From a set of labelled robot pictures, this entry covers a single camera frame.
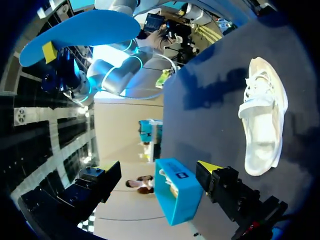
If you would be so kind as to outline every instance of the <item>shoe insole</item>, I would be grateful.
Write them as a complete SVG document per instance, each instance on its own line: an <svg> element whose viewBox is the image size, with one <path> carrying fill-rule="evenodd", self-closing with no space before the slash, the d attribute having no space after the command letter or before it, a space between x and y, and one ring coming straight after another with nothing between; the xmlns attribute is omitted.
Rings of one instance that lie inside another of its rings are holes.
<svg viewBox="0 0 320 240"><path fill-rule="evenodd" d="M277 138L272 113L250 118L248 129L251 135L251 143L248 146L250 147L249 151L251 152L252 160L254 162L273 160Z"/></svg>
<svg viewBox="0 0 320 240"><path fill-rule="evenodd" d="M20 64L29 67L45 56L43 45L52 41L55 49L97 46L135 38L140 25L133 17L111 10L91 10L75 15L30 41L20 54Z"/></svg>

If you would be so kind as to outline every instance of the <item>white shoe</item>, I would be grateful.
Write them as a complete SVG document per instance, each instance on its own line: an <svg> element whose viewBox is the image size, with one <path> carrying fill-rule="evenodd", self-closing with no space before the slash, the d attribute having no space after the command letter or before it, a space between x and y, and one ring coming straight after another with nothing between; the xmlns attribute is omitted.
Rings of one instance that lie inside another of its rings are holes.
<svg viewBox="0 0 320 240"><path fill-rule="evenodd" d="M278 166L288 98L275 69L261 57L251 60L246 85L238 112L246 138L244 168L260 176Z"/></svg>

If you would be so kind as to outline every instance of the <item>yellow-green object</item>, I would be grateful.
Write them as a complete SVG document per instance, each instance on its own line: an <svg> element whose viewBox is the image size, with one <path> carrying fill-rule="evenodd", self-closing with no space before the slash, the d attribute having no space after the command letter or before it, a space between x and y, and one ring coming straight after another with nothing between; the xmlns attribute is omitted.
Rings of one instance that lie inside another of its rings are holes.
<svg viewBox="0 0 320 240"><path fill-rule="evenodd" d="M49 41L45 45L43 45L42 51L46 64L51 63L53 60L57 58L58 51L55 49L52 41Z"/></svg>
<svg viewBox="0 0 320 240"><path fill-rule="evenodd" d="M104 171L108 171L113 165L115 165L117 161L111 161L110 163L103 165L103 166L96 166L94 169L102 169Z"/></svg>
<svg viewBox="0 0 320 240"><path fill-rule="evenodd" d="M178 15L179 15L179 16L184 16L184 15L186 15L186 12L185 12L185 11L182 11L182 10L179 10Z"/></svg>
<svg viewBox="0 0 320 240"><path fill-rule="evenodd" d="M199 26L199 28L203 31L208 32L210 35L215 36L218 40L222 38L222 36L220 36L220 34L216 33L215 31L208 28L207 26Z"/></svg>
<svg viewBox="0 0 320 240"><path fill-rule="evenodd" d="M162 89L163 85L165 84L166 80L170 77L171 70L170 69L164 69L162 70L162 74L159 77L159 79L156 81L155 86L157 88Z"/></svg>
<svg viewBox="0 0 320 240"><path fill-rule="evenodd" d="M200 163L202 166L204 166L211 174L214 170L224 169L224 167L222 167L222 166L213 165L213 164L207 163L205 161L198 161L198 163Z"/></svg>

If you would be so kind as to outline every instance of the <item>dark blue table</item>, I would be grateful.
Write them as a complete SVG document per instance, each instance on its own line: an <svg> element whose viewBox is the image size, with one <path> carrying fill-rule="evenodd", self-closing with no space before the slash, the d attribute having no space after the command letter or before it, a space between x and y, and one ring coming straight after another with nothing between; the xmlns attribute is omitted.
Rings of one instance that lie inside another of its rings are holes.
<svg viewBox="0 0 320 240"><path fill-rule="evenodd" d="M250 60L266 59L286 89L283 149L277 168L254 177L244 168L246 139L239 105ZM197 160L231 166L261 200L274 195L288 213L303 202L318 175L319 78L304 45L279 15L253 20L183 67L164 88L162 158L177 158L195 172ZM207 240L229 240L237 224L205 195L192 223Z"/></svg>

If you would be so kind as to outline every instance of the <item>blue container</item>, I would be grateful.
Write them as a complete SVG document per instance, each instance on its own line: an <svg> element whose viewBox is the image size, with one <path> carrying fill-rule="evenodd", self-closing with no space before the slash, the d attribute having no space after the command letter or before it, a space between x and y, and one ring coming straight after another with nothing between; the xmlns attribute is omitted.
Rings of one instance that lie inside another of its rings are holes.
<svg viewBox="0 0 320 240"><path fill-rule="evenodd" d="M177 198L166 184L166 178L159 174L163 169L178 189ZM203 194L203 188L196 176L175 158L155 161L154 193L162 211L171 226L194 218Z"/></svg>
<svg viewBox="0 0 320 240"><path fill-rule="evenodd" d="M148 120L141 120L140 122L140 140L144 143L149 143L152 140L152 125Z"/></svg>

